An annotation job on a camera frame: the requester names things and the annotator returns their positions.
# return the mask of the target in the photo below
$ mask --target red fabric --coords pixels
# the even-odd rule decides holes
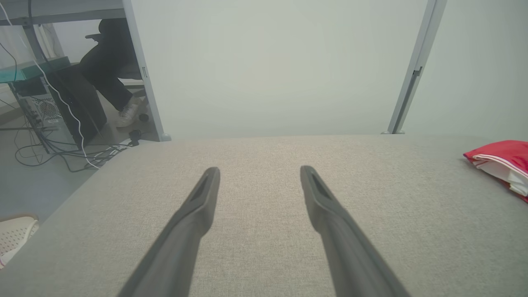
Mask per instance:
[[[464,157],[468,158],[470,162],[477,161],[473,157],[475,155],[492,155],[503,158],[509,161],[519,170],[528,173],[528,142],[517,141],[517,140],[505,140],[495,143],[490,143],[479,147],[475,150],[469,151],[464,154]],[[508,188],[510,184],[506,181],[500,180]],[[528,202],[528,197],[524,197],[520,194],[517,194],[525,202]]]

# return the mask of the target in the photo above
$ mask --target red and white fabric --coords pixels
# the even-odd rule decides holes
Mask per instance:
[[[528,142],[505,140],[484,145],[464,156],[528,202]]]

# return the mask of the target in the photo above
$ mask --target chair caster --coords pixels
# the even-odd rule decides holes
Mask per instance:
[[[148,122],[148,115],[147,114],[140,114],[139,115],[139,120],[142,121],[143,123]]]

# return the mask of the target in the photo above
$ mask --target shoe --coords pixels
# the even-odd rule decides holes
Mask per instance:
[[[130,126],[136,120],[139,106],[144,100],[145,97],[132,97],[125,108],[119,112],[119,119],[116,121],[116,127],[123,128]]]

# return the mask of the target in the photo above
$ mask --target person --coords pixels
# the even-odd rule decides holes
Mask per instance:
[[[91,37],[99,44],[80,62],[80,71],[118,111],[117,127],[134,122],[145,97],[135,97],[118,79],[120,70],[130,64],[137,65],[136,52],[126,18],[111,18],[99,23],[101,34]]]

